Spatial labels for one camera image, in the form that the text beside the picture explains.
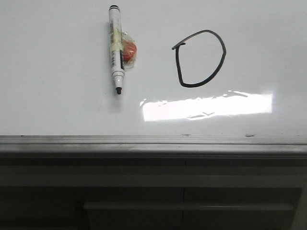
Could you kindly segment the red round magnet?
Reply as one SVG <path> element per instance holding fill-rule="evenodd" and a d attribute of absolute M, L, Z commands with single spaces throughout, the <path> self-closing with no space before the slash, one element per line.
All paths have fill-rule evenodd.
<path fill-rule="evenodd" d="M 135 40 L 126 32 L 122 32 L 123 60 L 125 69 L 135 66 L 137 59 L 137 46 Z"/>

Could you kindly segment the white black whiteboard marker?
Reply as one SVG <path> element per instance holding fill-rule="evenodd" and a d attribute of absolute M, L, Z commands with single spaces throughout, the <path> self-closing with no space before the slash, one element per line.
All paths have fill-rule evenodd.
<path fill-rule="evenodd" d="M 121 28 L 120 9 L 117 5 L 111 5 L 108 10 L 109 16 L 109 50 L 111 58 L 111 75 L 114 81 L 117 95 L 121 95 L 123 79 L 125 76 L 123 59 L 123 41 Z"/>

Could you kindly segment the white whiteboard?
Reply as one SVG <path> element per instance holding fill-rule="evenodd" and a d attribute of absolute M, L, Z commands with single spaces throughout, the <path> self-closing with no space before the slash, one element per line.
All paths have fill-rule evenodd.
<path fill-rule="evenodd" d="M 117 95 L 109 16 L 137 46 Z M 2 135 L 307 134 L 304 0 L 3 0 Z"/>

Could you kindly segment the grey cabinet with drawers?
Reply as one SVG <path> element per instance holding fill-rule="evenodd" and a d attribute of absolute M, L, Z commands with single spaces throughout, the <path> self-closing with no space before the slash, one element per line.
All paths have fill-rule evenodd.
<path fill-rule="evenodd" d="M 304 230 L 307 161 L 3 159 L 3 230 Z"/>

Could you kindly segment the grey aluminium whiteboard frame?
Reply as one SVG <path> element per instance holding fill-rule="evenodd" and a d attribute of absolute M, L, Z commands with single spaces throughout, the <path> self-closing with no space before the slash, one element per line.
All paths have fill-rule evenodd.
<path fill-rule="evenodd" d="M 2 158 L 306 159 L 307 138 L 198 135 L 17 135 Z"/>

